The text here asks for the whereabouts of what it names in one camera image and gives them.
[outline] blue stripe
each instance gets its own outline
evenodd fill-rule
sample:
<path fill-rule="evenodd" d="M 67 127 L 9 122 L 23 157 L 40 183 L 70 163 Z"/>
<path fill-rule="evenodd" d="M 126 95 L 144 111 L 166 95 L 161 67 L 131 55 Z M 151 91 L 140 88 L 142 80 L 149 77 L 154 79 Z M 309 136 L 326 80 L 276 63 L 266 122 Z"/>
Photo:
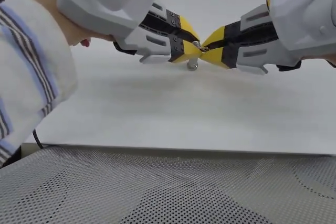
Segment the blue stripe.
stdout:
<path fill-rule="evenodd" d="M 40 62 L 42 64 L 42 67 L 43 67 L 44 72 L 46 74 L 46 78 L 48 78 L 48 80 L 50 82 L 50 85 L 51 85 L 51 88 L 52 88 L 55 96 L 57 97 L 58 89 L 57 89 L 57 86 L 56 86 L 55 79 L 54 79 L 50 69 L 48 68 L 47 57 L 45 55 L 44 50 L 42 49 L 42 46 L 38 42 L 38 39 L 37 39 L 36 35 L 29 29 L 29 27 L 25 24 L 25 22 L 12 9 L 10 9 L 8 6 L 6 6 L 3 3 L 1 4 L 1 8 L 7 14 L 9 14 L 12 17 L 12 19 L 15 20 L 15 22 L 18 23 L 18 25 L 21 27 L 21 29 L 24 31 L 24 33 L 32 40 L 32 43 L 35 46 L 37 54 L 40 58 Z"/>
<path fill-rule="evenodd" d="M 16 148 L 14 148 L 14 146 L 12 144 L 10 144 L 10 142 L 7 139 L 1 139 L 0 140 L 0 148 L 7 150 L 8 152 L 10 152 L 12 155 L 16 152 Z"/>
<path fill-rule="evenodd" d="M 19 45 L 16 43 L 15 39 L 13 38 L 13 35 L 12 35 L 10 29 L 6 26 L 1 26 L 1 29 L 3 31 L 3 34 L 6 36 L 7 41 L 13 46 L 13 49 L 16 51 L 17 55 L 19 55 L 21 60 L 26 64 L 26 67 L 29 70 L 30 75 L 32 76 L 32 79 L 33 79 L 33 81 L 36 85 L 36 88 L 37 88 L 38 92 L 40 93 L 41 98 L 44 101 L 44 104 L 47 104 L 48 101 L 47 101 L 47 98 L 45 96 L 44 88 L 43 88 L 42 84 L 40 83 L 40 81 L 38 79 L 38 76 L 35 72 L 35 69 L 33 68 L 33 66 L 30 64 L 30 62 L 26 59 L 26 57 L 22 53 Z"/>
<path fill-rule="evenodd" d="M 6 123 L 7 127 L 8 127 L 9 132 L 10 133 L 13 132 L 12 121 L 9 118 L 8 114 L 7 114 L 4 101 L 1 98 L 0 98 L 0 111 L 1 111 L 2 116 L 4 118 L 4 121 L 5 121 L 5 123 Z"/>

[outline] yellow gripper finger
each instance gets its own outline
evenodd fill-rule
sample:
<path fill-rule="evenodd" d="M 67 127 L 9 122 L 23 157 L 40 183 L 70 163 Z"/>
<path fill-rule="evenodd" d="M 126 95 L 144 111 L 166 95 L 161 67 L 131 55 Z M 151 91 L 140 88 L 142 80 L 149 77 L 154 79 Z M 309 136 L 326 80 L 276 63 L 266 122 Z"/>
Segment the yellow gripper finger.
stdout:
<path fill-rule="evenodd" d="M 225 26 L 220 27 L 215 30 L 203 43 L 202 47 L 207 48 L 210 44 L 216 43 L 218 41 L 223 41 L 225 36 Z M 200 56 L 201 60 L 204 60 L 208 63 L 220 66 L 225 69 L 229 69 L 229 67 L 224 63 L 223 56 L 223 47 L 210 49 L 206 51 Z"/>

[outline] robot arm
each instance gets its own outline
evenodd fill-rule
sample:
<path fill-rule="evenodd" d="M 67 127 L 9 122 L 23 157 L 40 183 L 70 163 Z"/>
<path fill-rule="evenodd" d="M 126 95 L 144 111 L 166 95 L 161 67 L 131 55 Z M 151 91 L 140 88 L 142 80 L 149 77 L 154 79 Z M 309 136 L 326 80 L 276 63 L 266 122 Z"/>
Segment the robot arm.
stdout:
<path fill-rule="evenodd" d="M 142 63 L 181 62 L 199 57 L 190 24 L 158 0 L 57 0 L 61 13 L 81 27 L 113 35 L 117 50 Z"/>
<path fill-rule="evenodd" d="M 240 21 L 219 28 L 201 59 L 257 74 L 266 64 L 300 68 L 304 56 L 336 52 L 336 0 L 267 0 Z"/>

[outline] person's arm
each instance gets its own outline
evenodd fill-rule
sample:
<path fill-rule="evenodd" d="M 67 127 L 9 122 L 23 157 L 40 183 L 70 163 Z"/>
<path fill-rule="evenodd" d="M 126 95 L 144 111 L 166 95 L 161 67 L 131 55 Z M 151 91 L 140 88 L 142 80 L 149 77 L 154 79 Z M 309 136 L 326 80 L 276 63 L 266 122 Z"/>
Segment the person's arm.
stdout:
<path fill-rule="evenodd" d="M 74 92 L 69 45 L 93 36 L 57 12 L 56 0 L 0 4 L 0 167 Z"/>

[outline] small metal part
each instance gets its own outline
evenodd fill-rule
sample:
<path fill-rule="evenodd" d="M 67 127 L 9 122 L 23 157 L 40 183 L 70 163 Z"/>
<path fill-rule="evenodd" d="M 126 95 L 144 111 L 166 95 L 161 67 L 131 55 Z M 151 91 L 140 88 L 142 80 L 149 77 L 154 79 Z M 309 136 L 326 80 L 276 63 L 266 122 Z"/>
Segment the small metal part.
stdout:
<path fill-rule="evenodd" d="M 198 68 L 198 58 L 190 59 L 187 63 L 187 69 L 189 71 L 195 71 Z"/>

